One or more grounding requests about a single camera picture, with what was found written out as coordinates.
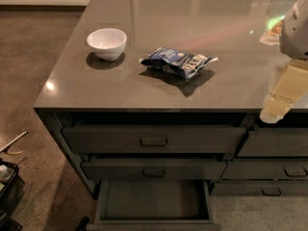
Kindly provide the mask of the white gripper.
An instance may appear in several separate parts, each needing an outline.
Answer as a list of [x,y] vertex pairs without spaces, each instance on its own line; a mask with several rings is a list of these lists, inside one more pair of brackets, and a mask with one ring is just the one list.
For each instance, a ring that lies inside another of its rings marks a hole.
[[[283,54],[308,60],[308,0],[296,0],[287,11],[279,43]],[[267,124],[277,123],[307,91],[308,64],[279,67],[269,82],[260,119]]]

